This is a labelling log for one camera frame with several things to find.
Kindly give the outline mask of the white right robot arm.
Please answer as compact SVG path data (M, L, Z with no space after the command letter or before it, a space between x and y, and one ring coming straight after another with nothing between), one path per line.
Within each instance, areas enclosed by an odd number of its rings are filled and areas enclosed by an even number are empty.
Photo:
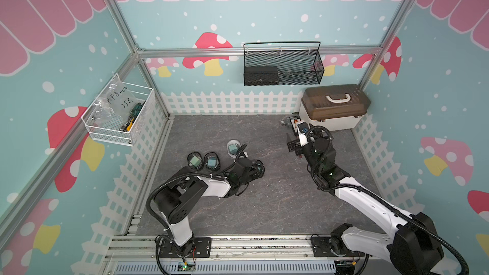
M382 230L375 233L348 223L339 225L329 237L327 248L333 255L363 253L391 263L401 274L429 274L443 260L433 221L423 213L396 208L341 169L335 163L332 135L325 128L289 136L287 146L306 159L307 172L318 190L349 203Z

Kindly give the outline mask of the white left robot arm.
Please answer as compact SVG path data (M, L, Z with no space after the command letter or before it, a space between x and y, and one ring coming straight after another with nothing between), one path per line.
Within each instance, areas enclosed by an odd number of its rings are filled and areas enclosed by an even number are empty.
M264 173L265 166L260 160L252 162L246 157L239 157L217 175L185 167L149 195L146 209L164 226L170 241L183 248L194 238L188 215L201 198L240 196Z

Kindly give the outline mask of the green wall charger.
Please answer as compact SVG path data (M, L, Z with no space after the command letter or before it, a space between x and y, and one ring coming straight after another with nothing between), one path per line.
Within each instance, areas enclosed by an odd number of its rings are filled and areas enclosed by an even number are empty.
M190 160L189 160L189 164L195 168L198 168L201 166L202 164L202 160L200 157L197 157L197 156L193 156Z

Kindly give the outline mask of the teal wall charger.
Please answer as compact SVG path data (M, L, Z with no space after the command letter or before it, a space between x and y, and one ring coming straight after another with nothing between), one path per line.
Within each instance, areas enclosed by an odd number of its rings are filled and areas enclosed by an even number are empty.
M211 168L211 169L215 169L215 168L216 168L216 167L219 165L219 162L218 162L218 160L216 160L216 159L211 159L211 158L209 158L209 159L207 160L206 165L207 165L209 168Z
M229 152L232 154L232 155L235 155L237 153L237 151L239 150L239 145L229 145Z

